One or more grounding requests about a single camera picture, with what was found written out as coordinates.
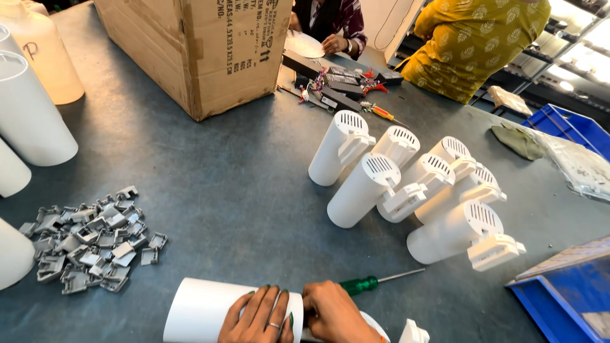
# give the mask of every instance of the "blue plastic crate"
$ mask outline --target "blue plastic crate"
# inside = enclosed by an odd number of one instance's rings
[[[610,161],[610,135],[589,117],[547,104],[522,125],[584,145]]]
[[[610,236],[563,251],[506,287],[551,343],[610,343]]]

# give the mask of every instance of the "green screwdriver handle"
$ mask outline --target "green screwdriver handle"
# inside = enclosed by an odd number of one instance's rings
[[[379,281],[374,276],[367,276],[364,279],[353,279],[339,283],[341,287],[347,291],[350,297],[360,294],[363,291],[372,291],[379,287]]]

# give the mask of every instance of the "cardboard box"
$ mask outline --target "cardboard box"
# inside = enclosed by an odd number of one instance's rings
[[[292,0],[95,0],[108,36],[197,121],[276,89]]]

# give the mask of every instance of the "bracelet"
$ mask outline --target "bracelet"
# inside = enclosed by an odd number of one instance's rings
[[[344,39],[347,41],[347,48],[345,48],[345,50],[343,50],[342,52],[349,54],[351,52],[352,45],[351,45],[351,42],[349,39],[347,39],[347,38],[344,38]]]

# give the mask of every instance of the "yellow screwdriver handle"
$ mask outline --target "yellow screwdriver handle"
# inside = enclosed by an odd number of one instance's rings
[[[373,106],[373,113],[388,120],[394,120],[394,116],[389,114],[386,110],[383,110],[377,106]]]

